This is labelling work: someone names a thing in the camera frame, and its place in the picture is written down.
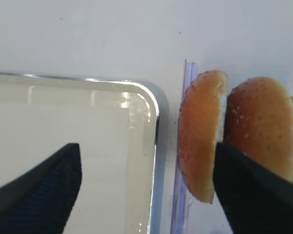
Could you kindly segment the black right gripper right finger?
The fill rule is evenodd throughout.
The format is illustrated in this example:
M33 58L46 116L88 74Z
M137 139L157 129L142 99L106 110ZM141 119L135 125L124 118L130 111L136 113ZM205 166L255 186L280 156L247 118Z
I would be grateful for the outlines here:
M217 143L213 184L235 234L293 234L293 184Z

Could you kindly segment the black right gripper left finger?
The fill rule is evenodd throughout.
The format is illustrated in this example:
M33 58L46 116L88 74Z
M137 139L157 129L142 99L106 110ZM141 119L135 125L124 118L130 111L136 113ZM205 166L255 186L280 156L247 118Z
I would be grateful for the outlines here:
M78 143L0 187L0 234L62 234L82 183Z

